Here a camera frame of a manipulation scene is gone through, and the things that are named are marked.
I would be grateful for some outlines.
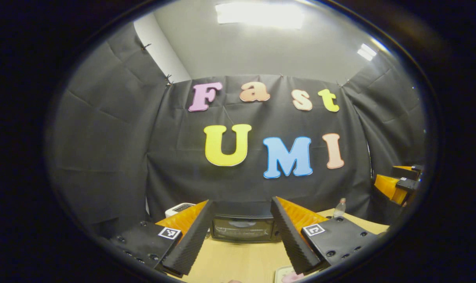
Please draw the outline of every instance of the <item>black fabric backdrop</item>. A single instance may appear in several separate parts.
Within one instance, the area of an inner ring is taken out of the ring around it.
[[[167,86],[152,57],[141,51],[129,24],[98,46],[80,65],[57,102],[46,133],[48,168],[58,194],[86,226],[103,235],[132,221],[164,217],[181,202],[258,201],[278,195],[314,211],[346,197],[347,212],[389,224],[401,208],[376,192],[375,174],[393,165],[423,162],[425,122],[418,88],[381,52],[344,86],[279,75],[209,77]],[[241,85],[263,82],[265,102],[243,102]],[[196,84],[221,82],[207,111],[189,112]],[[308,92],[311,111],[294,107],[291,92]],[[318,91],[337,96],[337,113]],[[218,167],[205,157],[204,127],[225,125],[222,151],[234,152],[233,124],[252,126],[243,163]],[[324,134],[340,135],[344,167],[328,169]],[[309,176],[265,179],[267,148],[279,137],[288,150],[295,138],[311,138]]]

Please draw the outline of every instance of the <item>white device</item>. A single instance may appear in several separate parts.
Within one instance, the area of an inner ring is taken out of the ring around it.
[[[176,206],[170,208],[169,210],[165,211],[165,217],[168,218],[172,215],[180,213],[186,208],[190,208],[194,206],[194,204],[190,204],[189,202],[183,202],[182,204],[177,204]]]

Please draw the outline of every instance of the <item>white wall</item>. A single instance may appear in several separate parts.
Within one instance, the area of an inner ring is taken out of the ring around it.
[[[191,79],[184,65],[168,42],[163,31],[157,24],[154,13],[134,21],[135,30],[152,59],[157,63],[165,75],[172,75],[171,82],[178,83]]]

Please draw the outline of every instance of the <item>ceiling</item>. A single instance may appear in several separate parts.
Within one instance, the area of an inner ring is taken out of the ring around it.
[[[283,2],[302,9],[305,17],[300,30],[220,25],[215,5],[222,0],[178,0],[154,15],[193,79],[281,73],[342,83],[369,64],[357,54],[362,43],[378,50],[371,37],[348,18],[306,3]]]

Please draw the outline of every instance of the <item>foam letter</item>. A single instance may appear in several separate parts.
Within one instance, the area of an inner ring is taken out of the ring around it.
[[[344,165],[344,161],[341,159],[341,153],[339,152],[339,140],[338,134],[324,134],[322,139],[327,143],[327,150],[329,151],[329,162],[327,168],[336,169]]]
[[[299,110],[310,111],[313,104],[308,99],[309,94],[306,91],[293,90],[292,97],[294,98],[294,106]]]
[[[240,99],[243,101],[266,101],[271,95],[266,90],[266,85],[260,82],[250,82],[242,86]]]
[[[222,89],[221,83],[210,83],[194,86],[193,104],[189,106],[189,111],[205,111],[208,109],[208,105],[205,104],[205,99],[208,102],[212,102],[215,98],[215,90],[220,91]]]
[[[226,126],[213,125],[203,129],[207,135],[205,156],[210,163],[217,166],[234,166],[247,157],[247,133],[252,127],[247,124],[238,124],[231,129],[236,132],[236,150],[233,154],[222,153],[222,134],[226,131]]]
[[[331,112],[337,112],[339,111],[339,106],[334,105],[333,99],[335,99],[335,94],[331,93],[327,88],[319,91],[319,95],[322,97],[324,100],[324,106],[327,108],[327,110]]]
[[[265,138],[263,143],[268,147],[268,170],[264,172],[267,179],[278,178],[281,173],[278,171],[277,163],[280,164],[283,174],[289,176],[296,163],[294,176],[306,176],[313,173],[309,166],[309,144],[311,139],[306,136],[300,136],[294,140],[294,145],[290,152],[283,144],[280,138]]]

